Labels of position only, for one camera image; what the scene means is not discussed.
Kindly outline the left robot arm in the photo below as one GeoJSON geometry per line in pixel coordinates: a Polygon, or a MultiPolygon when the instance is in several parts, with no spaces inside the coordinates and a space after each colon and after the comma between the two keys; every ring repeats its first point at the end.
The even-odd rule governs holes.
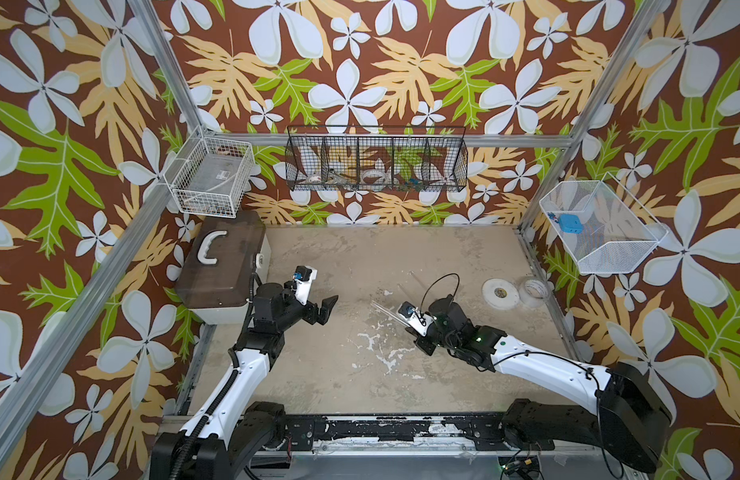
{"type": "Polygon", "coordinates": [[[154,446],[150,479],[255,479],[251,464],[263,448],[286,442],[285,407],[252,403],[285,345],[285,332],[300,321],[324,325],[339,297],[308,300],[310,284],[265,283],[251,293],[251,305],[230,366],[210,398],[176,433],[163,433],[154,446]]]}

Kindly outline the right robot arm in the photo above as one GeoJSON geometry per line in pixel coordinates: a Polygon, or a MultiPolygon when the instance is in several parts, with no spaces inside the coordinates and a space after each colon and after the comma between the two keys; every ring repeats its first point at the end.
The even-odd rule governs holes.
{"type": "Polygon", "coordinates": [[[673,417],[636,367],[577,362],[501,329],[475,325],[453,296],[434,301],[426,311],[405,302],[398,312],[427,355],[444,348],[480,371],[513,375],[570,400],[568,406],[515,400],[501,421],[511,445],[555,440],[592,445],[634,470],[657,471],[673,417]]]}

